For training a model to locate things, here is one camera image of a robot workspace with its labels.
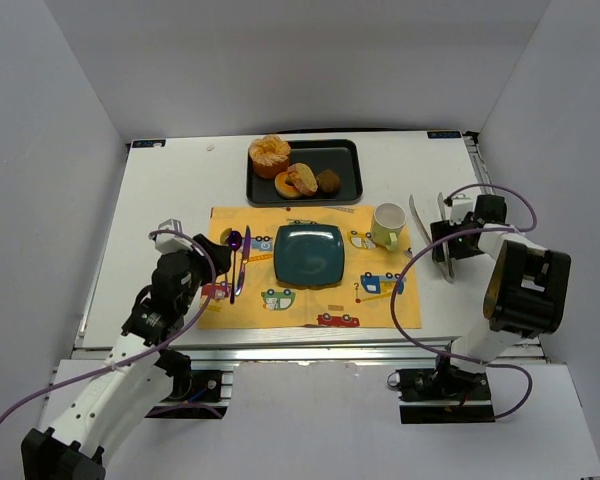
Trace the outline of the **metal tongs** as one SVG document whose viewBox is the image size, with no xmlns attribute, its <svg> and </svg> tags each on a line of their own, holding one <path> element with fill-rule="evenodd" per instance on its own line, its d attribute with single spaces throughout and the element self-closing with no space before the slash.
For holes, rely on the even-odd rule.
<svg viewBox="0 0 600 480">
<path fill-rule="evenodd" d="M 427 246 L 431 246 L 433 243 L 441 240 L 447 234 L 445 228 L 447 227 L 448 221 L 445 218 L 445 207 L 443 205 L 442 194 L 438 195 L 438 205 L 441 214 L 441 220 L 431 223 L 428 227 L 424 225 L 424 222 L 419 215 L 413 195 L 409 196 L 408 203 L 409 210 L 412 218 L 414 219 L 417 230 Z M 431 261 L 437 267 L 444 280 L 449 284 L 453 284 L 455 280 L 455 273 L 448 242 L 440 243 L 435 248 L 431 249 Z"/>
</svg>

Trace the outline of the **orange swirl bun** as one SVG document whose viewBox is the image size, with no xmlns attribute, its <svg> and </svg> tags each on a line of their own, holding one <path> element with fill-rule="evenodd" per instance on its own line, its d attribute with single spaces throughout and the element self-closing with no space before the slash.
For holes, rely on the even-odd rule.
<svg viewBox="0 0 600 480">
<path fill-rule="evenodd" d="M 277 135 L 253 140 L 248 152 L 255 174 L 263 179 L 274 179 L 290 165 L 291 146 Z"/>
</svg>

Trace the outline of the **brown chocolate muffin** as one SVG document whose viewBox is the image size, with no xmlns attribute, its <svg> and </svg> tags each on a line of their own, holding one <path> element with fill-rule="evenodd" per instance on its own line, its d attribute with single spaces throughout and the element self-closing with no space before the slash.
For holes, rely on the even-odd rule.
<svg viewBox="0 0 600 480">
<path fill-rule="evenodd" d="M 339 191 L 340 177 L 331 169 L 324 170 L 316 176 L 319 190 L 326 195 L 335 194 Z"/>
</svg>

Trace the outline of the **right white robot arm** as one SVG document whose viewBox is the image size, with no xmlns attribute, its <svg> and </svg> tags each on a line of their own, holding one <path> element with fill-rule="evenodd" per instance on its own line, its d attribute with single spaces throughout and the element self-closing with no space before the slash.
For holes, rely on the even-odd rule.
<svg viewBox="0 0 600 480">
<path fill-rule="evenodd" d="M 432 259 L 451 267 L 453 260 L 487 255 L 494 270 L 483 301 L 483 319 L 446 347 L 437 359 L 437 378 L 473 384 L 486 365 L 522 339 L 552 334 L 560 326 L 568 290 L 571 256 L 531 242 L 506 221 L 499 195 L 475 201 L 459 195 L 438 198 L 441 220 L 430 225 L 431 240 L 462 232 L 434 248 Z"/>
</svg>

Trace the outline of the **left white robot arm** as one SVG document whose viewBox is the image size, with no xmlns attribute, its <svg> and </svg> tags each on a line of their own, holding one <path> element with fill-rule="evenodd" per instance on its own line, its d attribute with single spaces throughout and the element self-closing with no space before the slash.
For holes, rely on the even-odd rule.
<svg viewBox="0 0 600 480">
<path fill-rule="evenodd" d="M 151 233 L 160 253 L 148 285 L 101 369 L 43 431 L 21 444 L 27 479 L 102 479 L 114 454 L 159 402 L 188 386 L 190 359 L 169 344 L 199 289 L 231 268 L 231 250 L 204 235 Z"/>
</svg>

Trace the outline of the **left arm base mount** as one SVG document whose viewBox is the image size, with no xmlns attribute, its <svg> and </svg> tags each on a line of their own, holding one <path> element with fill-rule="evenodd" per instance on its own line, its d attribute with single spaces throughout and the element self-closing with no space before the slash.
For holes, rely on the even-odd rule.
<svg viewBox="0 0 600 480">
<path fill-rule="evenodd" d="M 220 420 L 232 395 L 233 373 L 193 369 L 169 397 L 146 415 L 156 419 Z"/>
</svg>

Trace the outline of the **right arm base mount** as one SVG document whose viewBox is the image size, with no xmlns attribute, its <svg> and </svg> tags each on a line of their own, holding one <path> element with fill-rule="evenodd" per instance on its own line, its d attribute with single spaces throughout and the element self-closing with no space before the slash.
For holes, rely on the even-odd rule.
<svg viewBox="0 0 600 480">
<path fill-rule="evenodd" d="M 387 377 L 387 387 L 398 393 L 403 425 L 493 423 L 495 413 L 485 374 L 476 382 L 443 387 L 433 368 L 399 369 Z"/>
</svg>

